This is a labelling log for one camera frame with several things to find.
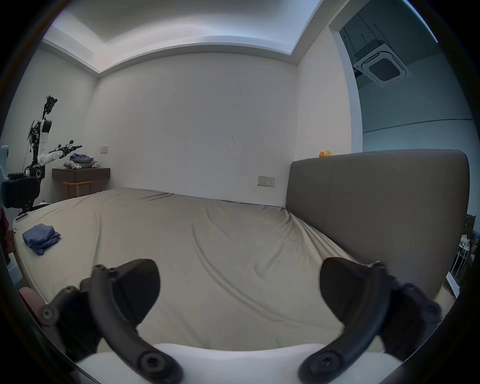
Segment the white wall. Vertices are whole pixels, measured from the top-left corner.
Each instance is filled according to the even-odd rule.
[[[412,76],[407,79],[385,88],[369,84],[359,90],[363,150],[429,148],[463,151],[470,165],[468,213],[478,215],[480,142],[455,74],[443,55],[419,60],[410,64],[408,69]],[[446,120],[422,122],[440,119]],[[480,216],[475,230],[480,231]]]
[[[50,148],[68,144],[69,140],[80,143],[96,82],[96,78],[73,64],[49,52],[37,50],[17,88],[0,137],[0,145],[9,146],[9,173],[22,172],[32,162],[33,154],[27,153],[26,139],[32,121],[42,117],[48,95],[58,99],[48,115],[53,122],[48,136]],[[51,169],[62,164],[62,160],[57,160],[46,165],[46,176],[37,202],[45,200],[53,203],[65,198],[63,186],[52,183]],[[18,209],[6,210],[10,223],[17,214]]]
[[[323,29],[298,65],[295,160],[318,157],[326,150],[333,155],[352,151],[347,79],[329,27]]]
[[[190,54],[133,65],[99,81],[84,152],[112,168],[112,188],[284,205],[296,89],[294,65],[254,56]],[[275,177],[275,187],[257,186],[258,176]]]

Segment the gray upholstered headboard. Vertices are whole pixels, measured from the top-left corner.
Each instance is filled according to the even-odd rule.
[[[432,299],[455,256],[468,193],[460,151],[365,152],[293,162],[286,208]]]

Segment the ceiling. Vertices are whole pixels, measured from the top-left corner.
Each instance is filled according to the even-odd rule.
[[[95,73],[207,45],[289,56],[322,5],[344,1],[76,0],[42,41]]]
[[[423,22],[403,0],[371,0],[340,30],[352,63],[355,52],[374,39],[383,40],[409,65],[441,52]],[[359,88],[372,81],[358,73]]]

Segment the folded clothes pile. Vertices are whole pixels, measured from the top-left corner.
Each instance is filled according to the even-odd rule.
[[[51,225],[37,224],[23,233],[25,244],[37,255],[43,255],[43,251],[53,244],[57,244],[60,234],[55,232]]]
[[[97,168],[98,163],[93,160],[93,157],[86,155],[79,155],[74,153],[70,156],[70,161],[63,164],[66,168],[80,169],[80,168]]]

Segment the recessed ceiling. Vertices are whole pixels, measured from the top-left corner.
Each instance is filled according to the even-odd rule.
[[[250,47],[290,55],[321,3],[77,0],[53,22],[43,42],[96,73],[179,47]]]

